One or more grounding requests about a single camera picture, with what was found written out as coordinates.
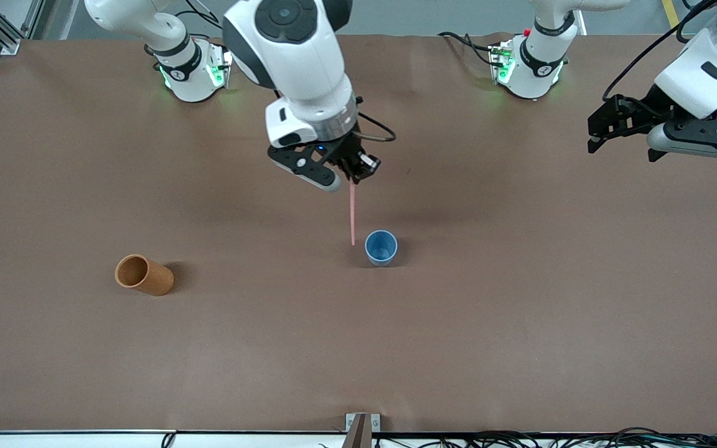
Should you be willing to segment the blue cup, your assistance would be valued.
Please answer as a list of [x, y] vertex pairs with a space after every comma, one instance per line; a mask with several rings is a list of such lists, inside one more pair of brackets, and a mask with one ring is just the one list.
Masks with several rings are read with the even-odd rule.
[[364, 250], [373, 266], [389, 266], [398, 252], [398, 241], [395, 235], [387, 230], [375, 230], [365, 238]]

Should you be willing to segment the orange cup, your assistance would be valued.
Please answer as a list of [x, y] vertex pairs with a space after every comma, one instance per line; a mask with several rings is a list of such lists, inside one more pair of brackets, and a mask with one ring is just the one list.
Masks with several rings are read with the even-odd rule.
[[168, 267], [137, 253], [123, 258], [114, 275], [119, 286], [152, 297], [166, 295], [176, 283], [176, 277]]

